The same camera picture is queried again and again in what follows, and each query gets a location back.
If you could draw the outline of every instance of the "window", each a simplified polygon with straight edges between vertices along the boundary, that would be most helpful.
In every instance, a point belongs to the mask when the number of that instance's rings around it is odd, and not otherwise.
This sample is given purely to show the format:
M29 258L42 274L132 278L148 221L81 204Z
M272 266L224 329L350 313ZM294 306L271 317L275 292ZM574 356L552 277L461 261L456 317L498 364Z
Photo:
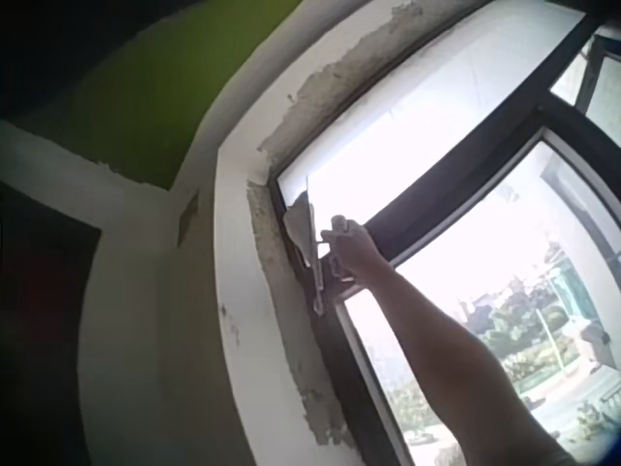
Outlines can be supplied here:
M493 2L270 179L280 212L308 180L317 230L335 214L365 223L579 461L621 424L621 36L601 26L558 5ZM371 294L325 275L334 312L312 315L313 330L367 464L457 454Z

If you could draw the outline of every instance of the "dark doorway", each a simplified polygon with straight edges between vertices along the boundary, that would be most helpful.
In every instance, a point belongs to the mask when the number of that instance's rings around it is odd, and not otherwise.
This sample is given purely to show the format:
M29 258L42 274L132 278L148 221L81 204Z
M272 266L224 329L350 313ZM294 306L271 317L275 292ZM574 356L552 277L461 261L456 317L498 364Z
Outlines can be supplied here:
M100 230L0 183L0 445L11 464L89 465L82 300Z

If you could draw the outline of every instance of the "black window frame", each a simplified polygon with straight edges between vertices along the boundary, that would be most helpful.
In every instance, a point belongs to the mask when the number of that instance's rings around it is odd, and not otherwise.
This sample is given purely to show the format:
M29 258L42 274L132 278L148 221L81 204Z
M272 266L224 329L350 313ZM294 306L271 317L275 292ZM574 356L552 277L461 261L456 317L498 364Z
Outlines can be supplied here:
M371 368L371 362L344 310L343 300L358 288L351 283L330 280L331 275L327 273L330 254L321 259L326 278L324 305L327 312L318 316L311 311L314 297L313 278L310 269L306 268L301 255L286 235L282 223L286 205L278 186L278 177L312 140L376 83L417 50L487 3L489 2L482 2L477 8L448 21L376 73L363 88L353 93L351 99L341 105L329 121L315 128L311 137L303 141L280 164L272 167L268 178L268 187L287 255L307 294L312 331L337 397L342 403L349 429L368 466L412 465L413 460L403 435L395 438L391 434L395 427L398 430L397 422L388 408L383 392L378 389L379 383ZM544 128L558 135L580 154L613 195L621 200L621 149L585 116L580 107L570 106L549 90L597 30L611 18L611 10L605 8L606 3L589 2L589 11L586 11L587 7L582 8L585 11L584 18L498 108L429 171L365 224L379 251L393 265L402 263L424 248L486 192L493 189L521 160L516 154L522 150L525 156L528 151L524 148L529 145L531 147L534 141L540 140ZM594 44L603 44L598 39L596 36ZM597 79L590 81L589 85L594 88ZM585 82L582 87L579 94L589 92Z

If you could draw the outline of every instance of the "cement patch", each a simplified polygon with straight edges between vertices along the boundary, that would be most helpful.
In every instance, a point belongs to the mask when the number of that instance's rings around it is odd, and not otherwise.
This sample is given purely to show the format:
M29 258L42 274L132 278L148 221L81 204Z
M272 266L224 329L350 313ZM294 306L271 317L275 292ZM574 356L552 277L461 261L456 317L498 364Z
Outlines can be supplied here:
M319 445L343 442L357 449L312 335L307 300L289 263L268 188L248 182L247 199L259 260L305 419Z
M377 71L424 34L459 15L474 0L407 1L392 11L392 18L364 36L343 58L310 75L295 96L276 131L258 150L271 164L282 161L322 123L334 117L348 98Z

